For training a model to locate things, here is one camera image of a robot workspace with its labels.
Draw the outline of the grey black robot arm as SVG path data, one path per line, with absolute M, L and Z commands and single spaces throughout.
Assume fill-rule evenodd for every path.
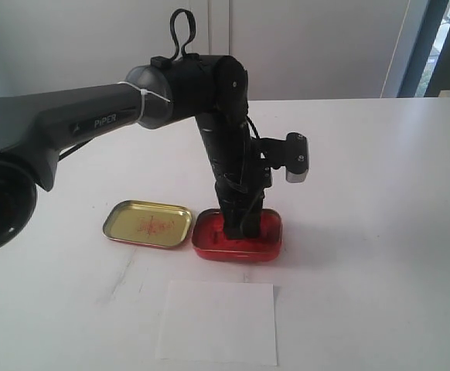
M 215 176 L 223 230 L 261 231 L 268 177 L 247 123 L 248 75 L 232 56 L 153 59 L 120 83 L 0 97 L 0 247 L 29 222 L 69 150 L 130 125 L 155 130 L 194 117 Z

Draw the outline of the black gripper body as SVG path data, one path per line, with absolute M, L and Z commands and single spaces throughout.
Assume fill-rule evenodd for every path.
M 223 127 L 213 135 L 211 165 L 221 209 L 246 210 L 264 197 L 260 187 L 269 182 L 264 175 L 266 161 L 261 159 L 259 142 L 251 137 L 249 124 Z

